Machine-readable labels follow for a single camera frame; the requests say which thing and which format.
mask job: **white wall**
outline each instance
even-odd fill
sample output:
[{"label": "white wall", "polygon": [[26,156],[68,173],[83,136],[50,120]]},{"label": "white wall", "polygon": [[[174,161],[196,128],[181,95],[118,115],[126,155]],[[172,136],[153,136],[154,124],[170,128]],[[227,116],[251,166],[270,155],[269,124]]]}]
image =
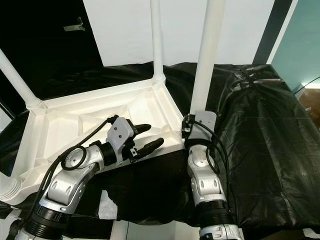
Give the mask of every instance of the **white wall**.
[{"label": "white wall", "polygon": [[[104,66],[152,61],[149,0],[83,0]],[[198,62],[206,0],[160,0],[163,62]],[[251,64],[274,0],[226,0],[217,64]]]},{"label": "white wall", "polygon": [[10,117],[0,108],[0,133],[10,122]]}]

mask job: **black tarp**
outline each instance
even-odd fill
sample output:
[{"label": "black tarp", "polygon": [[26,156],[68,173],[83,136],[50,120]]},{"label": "black tarp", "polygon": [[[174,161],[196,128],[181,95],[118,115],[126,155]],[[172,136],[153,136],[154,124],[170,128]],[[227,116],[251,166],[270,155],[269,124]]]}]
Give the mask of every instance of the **black tarp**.
[{"label": "black tarp", "polygon": [[[166,86],[183,115],[190,109],[195,63],[164,67]],[[42,99],[151,78],[151,63],[70,69],[45,84]],[[270,65],[215,65],[206,109],[229,155],[229,201],[247,229],[320,226],[320,132]],[[1,171],[9,175],[26,123],[22,113],[0,134]],[[172,220],[192,226],[190,178],[184,150],[96,175],[76,214],[98,216],[102,190],[118,219],[143,225]],[[220,166],[225,188],[225,171]],[[28,209],[32,195],[18,207]]]}]

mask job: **black plastic sheet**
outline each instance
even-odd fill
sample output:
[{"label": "black plastic sheet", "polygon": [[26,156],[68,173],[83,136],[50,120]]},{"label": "black plastic sheet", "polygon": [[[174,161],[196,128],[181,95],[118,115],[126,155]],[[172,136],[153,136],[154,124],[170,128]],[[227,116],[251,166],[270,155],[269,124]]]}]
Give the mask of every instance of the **black plastic sheet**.
[{"label": "black plastic sheet", "polygon": [[[166,86],[183,115],[190,109],[196,66],[164,67]],[[152,75],[151,63],[70,69],[47,81],[40,97],[61,97]],[[217,113],[215,131],[229,155],[228,199],[237,224],[248,229],[320,226],[320,133],[274,69],[216,65],[206,109]],[[7,175],[25,115],[0,135],[0,168]],[[226,189],[223,165],[220,169]],[[96,175],[76,214],[98,217],[102,190],[117,204],[118,219],[144,225],[172,220],[197,225],[184,150]],[[28,209],[31,199],[18,207]]]}]

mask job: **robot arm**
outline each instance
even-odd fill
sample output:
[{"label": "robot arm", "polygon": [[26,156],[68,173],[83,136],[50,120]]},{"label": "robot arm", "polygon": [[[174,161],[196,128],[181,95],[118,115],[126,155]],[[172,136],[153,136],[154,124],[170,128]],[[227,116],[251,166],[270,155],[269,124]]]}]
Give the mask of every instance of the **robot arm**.
[{"label": "robot arm", "polygon": [[200,225],[201,240],[242,240],[235,225],[218,174],[220,170],[209,154],[213,144],[216,114],[196,111],[182,122],[182,137],[189,151],[188,174]]},{"label": "robot arm", "polygon": [[95,174],[102,172],[105,166],[112,164],[120,166],[126,160],[134,163],[164,143],[163,138],[158,138],[138,150],[135,148],[135,136],[148,131],[151,125],[134,126],[130,120],[118,116],[113,117],[110,123],[112,126],[107,133],[106,143],[101,144],[100,141],[96,141],[86,148],[79,145],[65,157],[61,162],[62,170],[44,190],[16,240],[36,237],[49,240],[61,239],[88,181]]}]

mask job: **teal wall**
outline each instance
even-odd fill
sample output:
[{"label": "teal wall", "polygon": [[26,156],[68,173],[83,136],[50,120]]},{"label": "teal wall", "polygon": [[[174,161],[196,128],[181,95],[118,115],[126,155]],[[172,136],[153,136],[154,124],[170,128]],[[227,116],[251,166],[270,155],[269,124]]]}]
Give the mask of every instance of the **teal wall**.
[{"label": "teal wall", "polygon": [[320,76],[320,0],[298,1],[272,66],[292,90]]}]

